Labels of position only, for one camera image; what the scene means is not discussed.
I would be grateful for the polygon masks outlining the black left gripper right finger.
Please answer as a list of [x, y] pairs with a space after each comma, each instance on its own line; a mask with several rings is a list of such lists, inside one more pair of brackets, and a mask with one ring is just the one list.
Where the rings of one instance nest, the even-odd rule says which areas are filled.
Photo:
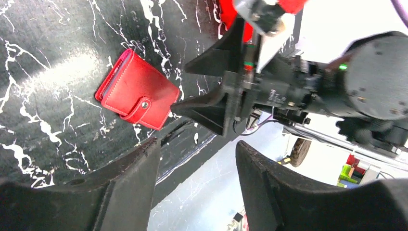
[[376, 180], [353, 189], [310, 179], [244, 141], [236, 166], [251, 231], [405, 231], [407, 179]]

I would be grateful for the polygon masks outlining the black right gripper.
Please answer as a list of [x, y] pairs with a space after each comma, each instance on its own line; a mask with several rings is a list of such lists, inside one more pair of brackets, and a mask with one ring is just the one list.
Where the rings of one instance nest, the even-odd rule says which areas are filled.
[[243, 59], [245, 21], [236, 16], [224, 36], [185, 64], [190, 74], [223, 76], [223, 87], [170, 106], [173, 113], [189, 118], [216, 135], [227, 136], [229, 125], [246, 120], [255, 109], [274, 107], [280, 121], [304, 123], [306, 113], [350, 117], [351, 103], [344, 85], [349, 55], [334, 61], [313, 63], [299, 56], [276, 55], [261, 73]]

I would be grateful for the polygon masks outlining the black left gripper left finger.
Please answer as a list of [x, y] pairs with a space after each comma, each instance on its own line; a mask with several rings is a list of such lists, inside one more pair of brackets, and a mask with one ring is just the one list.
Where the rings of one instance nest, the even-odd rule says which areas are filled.
[[144, 231], [148, 227], [161, 142], [61, 186], [34, 189], [0, 180], [3, 231]]

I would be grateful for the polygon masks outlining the red plastic tray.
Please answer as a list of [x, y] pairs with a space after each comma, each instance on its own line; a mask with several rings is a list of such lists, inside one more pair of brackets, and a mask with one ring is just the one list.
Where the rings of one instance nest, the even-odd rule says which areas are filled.
[[245, 21], [243, 41], [253, 33], [274, 36], [288, 29], [287, 21], [303, 10], [306, 0], [221, 0], [221, 21], [229, 29], [236, 16]]

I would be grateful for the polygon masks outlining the red card holder wallet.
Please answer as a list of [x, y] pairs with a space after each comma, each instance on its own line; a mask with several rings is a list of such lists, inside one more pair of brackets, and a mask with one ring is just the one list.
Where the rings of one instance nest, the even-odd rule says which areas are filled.
[[95, 93], [101, 105], [131, 124], [160, 130], [179, 89], [132, 49], [125, 50]]

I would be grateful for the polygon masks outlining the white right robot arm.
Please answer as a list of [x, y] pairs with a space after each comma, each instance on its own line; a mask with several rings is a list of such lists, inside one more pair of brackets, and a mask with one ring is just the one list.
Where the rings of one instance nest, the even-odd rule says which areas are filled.
[[262, 68], [260, 44], [242, 41], [236, 17], [213, 46], [185, 65], [190, 74], [220, 77], [208, 94], [171, 111], [217, 135], [243, 131], [254, 110], [283, 125], [307, 124], [309, 113], [341, 118], [339, 133], [364, 148], [392, 151], [408, 138], [408, 38], [391, 31], [359, 39], [328, 64], [275, 54]]

